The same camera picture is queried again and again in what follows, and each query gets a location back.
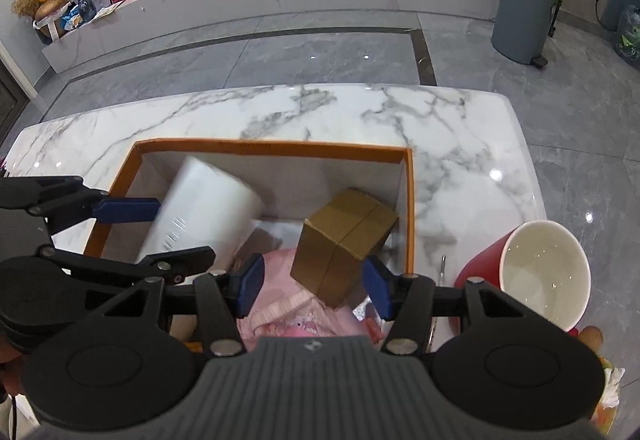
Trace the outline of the dried flower basket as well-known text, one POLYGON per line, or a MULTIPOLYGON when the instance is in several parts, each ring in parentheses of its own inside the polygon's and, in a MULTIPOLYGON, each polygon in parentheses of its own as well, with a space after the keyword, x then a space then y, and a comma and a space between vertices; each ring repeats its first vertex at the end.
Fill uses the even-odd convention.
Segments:
POLYGON ((45 45, 66 32, 62 17, 70 10, 69 0, 13 0, 11 10, 18 18, 27 18, 45 45))

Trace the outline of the orange cardboard storage box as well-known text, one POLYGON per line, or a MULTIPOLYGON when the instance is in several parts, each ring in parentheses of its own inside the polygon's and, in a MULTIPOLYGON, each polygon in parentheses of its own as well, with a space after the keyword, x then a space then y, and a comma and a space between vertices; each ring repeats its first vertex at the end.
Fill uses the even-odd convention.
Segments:
MULTIPOLYGON (((385 243, 372 255, 396 273, 412 271, 414 187, 410 150, 324 142, 151 139, 131 147, 115 177, 112 193, 116 197, 155 197, 162 206, 189 156, 242 180, 264 203, 262 215, 250 223, 230 268, 221 271, 239 269, 253 254, 297 249, 305 220, 346 189, 367 193, 398 215, 385 243)), ((140 260, 138 254, 153 221, 96 223, 86 253, 127 263, 140 260)), ((352 309, 367 327, 369 336, 363 337, 374 343, 382 339, 383 329, 361 280, 338 307, 342 306, 352 309)))

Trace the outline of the grey pedal trash bin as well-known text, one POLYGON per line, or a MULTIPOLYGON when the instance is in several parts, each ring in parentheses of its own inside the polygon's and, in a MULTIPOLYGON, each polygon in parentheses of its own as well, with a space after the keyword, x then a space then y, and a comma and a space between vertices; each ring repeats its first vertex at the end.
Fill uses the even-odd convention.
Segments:
POLYGON ((499 0, 491 44, 502 56, 543 69, 542 56, 560 0, 499 0))

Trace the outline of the blue water jug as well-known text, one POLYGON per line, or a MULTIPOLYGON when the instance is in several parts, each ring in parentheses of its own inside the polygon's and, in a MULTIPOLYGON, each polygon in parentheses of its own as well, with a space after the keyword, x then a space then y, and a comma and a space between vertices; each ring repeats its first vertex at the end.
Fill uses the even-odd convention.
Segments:
POLYGON ((616 54, 638 69, 640 60, 640 15, 639 8, 626 6, 620 14, 620 22, 613 42, 616 54))

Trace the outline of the brown cardboard box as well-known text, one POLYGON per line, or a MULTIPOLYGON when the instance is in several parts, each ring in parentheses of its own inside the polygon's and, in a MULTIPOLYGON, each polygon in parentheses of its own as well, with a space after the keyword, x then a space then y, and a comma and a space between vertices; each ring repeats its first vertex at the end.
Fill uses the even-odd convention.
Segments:
POLYGON ((381 249, 397 220, 367 193, 337 193, 305 220, 291 277, 326 306, 341 306, 360 284, 363 260, 381 249))

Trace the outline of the white rectangular box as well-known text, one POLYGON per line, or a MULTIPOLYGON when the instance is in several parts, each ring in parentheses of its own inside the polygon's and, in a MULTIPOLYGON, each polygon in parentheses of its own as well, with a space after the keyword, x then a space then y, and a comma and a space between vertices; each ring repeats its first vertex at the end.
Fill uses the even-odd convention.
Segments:
POLYGON ((208 246, 214 270, 228 270, 264 203, 245 182, 189 156, 162 202, 139 258, 208 246))

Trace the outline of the pink mini backpack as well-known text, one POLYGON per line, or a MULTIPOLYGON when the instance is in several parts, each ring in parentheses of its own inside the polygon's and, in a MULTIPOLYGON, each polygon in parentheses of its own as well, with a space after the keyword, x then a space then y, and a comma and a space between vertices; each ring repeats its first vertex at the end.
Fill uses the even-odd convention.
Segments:
POLYGON ((265 276, 250 313, 236 321, 242 341, 253 349, 262 337, 369 336, 348 306, 331 308, 291 277, 296 249, 264 255, 265 276))

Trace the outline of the red mug white inside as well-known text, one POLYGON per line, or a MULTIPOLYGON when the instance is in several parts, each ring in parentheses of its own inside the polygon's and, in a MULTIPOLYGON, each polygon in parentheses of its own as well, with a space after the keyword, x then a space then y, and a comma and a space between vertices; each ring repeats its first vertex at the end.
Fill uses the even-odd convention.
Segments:
POLYGON ((454 286, 460 289, 470 278, 484 279, 567 332, 582 319, 591 293, 582 245, 552 220, 514 228, 473 257, 454 286))

